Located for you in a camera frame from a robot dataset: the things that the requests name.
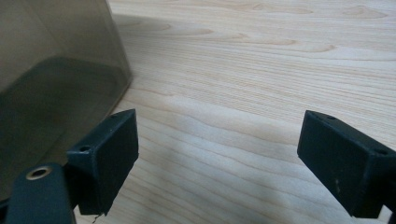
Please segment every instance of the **wood grain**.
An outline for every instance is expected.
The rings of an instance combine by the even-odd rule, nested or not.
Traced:
[[[134,73],[115,112],[136,108],[140,158],[95,223],[388,221],[349,217],[296,148],[309,109],[396,149],[396,2],[110,6]]]

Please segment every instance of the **wooden table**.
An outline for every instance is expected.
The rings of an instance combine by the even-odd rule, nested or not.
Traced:
[[[116,112],[136,108],[140,158],[96,223],[388,221],[350,217],[296,148],[309,109],[396,149],[395,1],[110,6],[134,73]]]

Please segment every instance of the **screw hole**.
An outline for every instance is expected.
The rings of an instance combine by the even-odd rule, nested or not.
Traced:
[[[85,151],[89,151],[89,150],[91,150],[91,147],[90,147],[90,146],[81,147],[81,148],[79,149],[80,152],[85,152]]]
[[[46,175],[49,175],[51,171],[52,171],[52,169],[49,166],[41,166],[41,167],[38,167],[38,168],[34,169],[33,171],[29,172],[26,175],[26,179],[37,180],[37,179],[43,178]]]
[[[374,149],[374,151],[375,151],[376,153],[380,154],[380,155],[383,155],[383,156],[388,155],[388,152],[387,152],[385,149],[376,148],[376,149]]]

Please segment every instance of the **light wood surface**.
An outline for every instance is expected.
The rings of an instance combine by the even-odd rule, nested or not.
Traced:
[[[136,108],[140,158],[95,223],[388,221],[349,217],[296,149],[306,109],[396,149],[395,1],[110,6],[134,73],[116,112]]]

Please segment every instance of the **metal grommet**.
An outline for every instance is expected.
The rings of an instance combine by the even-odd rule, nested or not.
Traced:
[[[40,166],[40,167],[35,168],[33,171],[29,172],[26,175],[26,179],[37,180],[37,179],[43,178],[46,175],[49,175],[51,171],[52,171],[52,168],[50,166]]]

